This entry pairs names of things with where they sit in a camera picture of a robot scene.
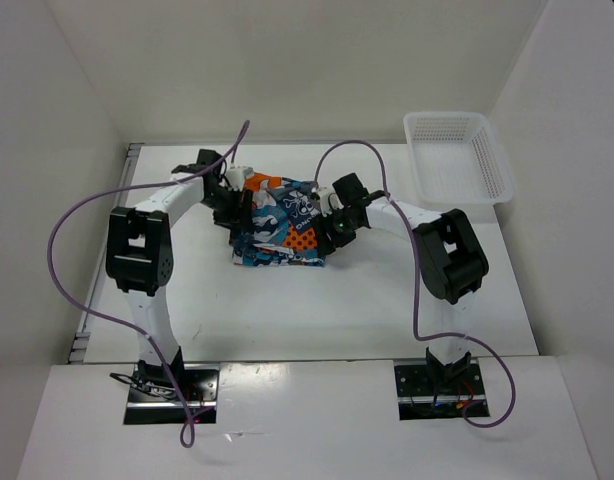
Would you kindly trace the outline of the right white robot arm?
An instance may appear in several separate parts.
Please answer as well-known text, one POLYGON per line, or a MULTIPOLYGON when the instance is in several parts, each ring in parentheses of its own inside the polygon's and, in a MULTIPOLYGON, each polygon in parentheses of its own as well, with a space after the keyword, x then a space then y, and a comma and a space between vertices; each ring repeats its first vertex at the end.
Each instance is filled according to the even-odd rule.
POLYGON ((373 228, 412 240, 418 284, 414 295, 427 291, 435 299, 437 333, 414 336, 427 344, 425 378, 437 393, 447 393, 465 374, 471 361, 467 335, 473 304, 489 263, 467 215, 453 209, 436 212, 369 192, 356 174, 331 187, 312 191, 319 214, 314 219, 318 252, 324 256, 349 244, 360 228, 373 228))

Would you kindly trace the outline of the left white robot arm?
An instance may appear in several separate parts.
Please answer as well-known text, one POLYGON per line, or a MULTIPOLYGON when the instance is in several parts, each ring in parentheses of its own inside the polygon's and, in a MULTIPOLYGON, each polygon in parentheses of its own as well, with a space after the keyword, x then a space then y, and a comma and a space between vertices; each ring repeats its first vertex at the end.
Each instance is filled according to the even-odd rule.
POLYGON ((105 268, 130 307, 138 333, 139 360, 130 384, 152 397, 172 400, 185 391, 182 348, 171 325, 166 285, 174 270, 171 230, 196 205, 213 210, 224 228, 250 227, 245 218, 245 182, 250 167, 227 166, 221 155, 201 149, 191 164, 133 207, 116 207, 109 217, 105 268))

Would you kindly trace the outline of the colourful patterned shorts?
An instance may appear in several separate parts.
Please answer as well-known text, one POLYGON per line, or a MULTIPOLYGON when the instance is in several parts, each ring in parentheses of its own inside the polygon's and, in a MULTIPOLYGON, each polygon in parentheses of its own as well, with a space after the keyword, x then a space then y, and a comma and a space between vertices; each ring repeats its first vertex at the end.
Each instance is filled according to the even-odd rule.
POLYGON ((322 267, 312 225, 320 211, 310 198, 313 181, 253 173, 244 181, 252 194, 252 232, 232 233, 232 262, 247 267, 303 265, 322 267))

